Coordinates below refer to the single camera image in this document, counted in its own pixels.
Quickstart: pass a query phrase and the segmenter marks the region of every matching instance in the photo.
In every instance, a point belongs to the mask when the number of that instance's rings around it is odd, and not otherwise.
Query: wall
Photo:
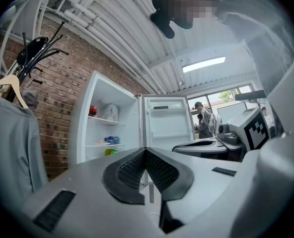
[[[45,18],[41,35],[51,38],[58,26]],[[54,47],[65,50],[70,55],[60,53],[39,62],[38,67],[43,72],[34,70],[33,75],[44,83],[40,85],[33,82],[30,86],[38,92],[39,105],[34,115],[39,121],[43,159],[50,180],[68,168],[67,143],[71,112],[81,88],[95,70],[133,94],[147,93],[102,52],[65,28],[60,31],[60,34],[63,33],[65,36]],[[12,65],[22,49],[22,45],[8,41],[4,54],[7,67]]]

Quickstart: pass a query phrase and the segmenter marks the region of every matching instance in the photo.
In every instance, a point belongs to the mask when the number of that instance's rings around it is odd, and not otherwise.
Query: open refrigerator door
[[[174,146],[195,140],[186,96],[143,95],[144,147],[171,151]]]

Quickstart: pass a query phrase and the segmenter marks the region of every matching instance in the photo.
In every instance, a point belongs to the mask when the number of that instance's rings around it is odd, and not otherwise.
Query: black vent
[[[121,165],[117,170],[117,177],[124,185],[139,191],[141,178],[145,171],[145,155],[141,152],[130,161]]]
[[[60,191],[46,206],[46,208],[44,208],[43,211],[35,218],[33,221],[34,224],[48,232],[51,232],[74,197],[75,193],[72,191]]]
[[[229,169],[222,169],[218,167],[212,169],[212,171],[223,174],[223,175],[231,176],[231,177],[235,176],[236,174],[236,171],[229,170]]]
[[[179,172],[174,166],[150,152],[146,153],[146,169],[160,193],[179,177]]]

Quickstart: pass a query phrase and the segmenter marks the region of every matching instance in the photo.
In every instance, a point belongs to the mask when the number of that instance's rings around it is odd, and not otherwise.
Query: corrugated metal ceiling
[[[225,79],[241,75],[256,76],[253,61],[244,44],[237,44],[231,31],[218,22],[195,19],[193,28],[189,30],[171,23],[175,37],[169,40],[149,21],[148,16],[155,11],[151,0],[81,0],[80,4],[102,19],[118,37],[112,37],[100,24],[96,24],[97,18],[88,18],[78,11],[74,14],[122,50],[135,65],[133,69],[158,93],[179,92],[213,81],[223,84]],[[182,71],[184,65],[219,56],[226,56],[225,63],[188,73]],[[153,77],[146,74],[142,64]],[[163,89],[159,89],[156,80]]]

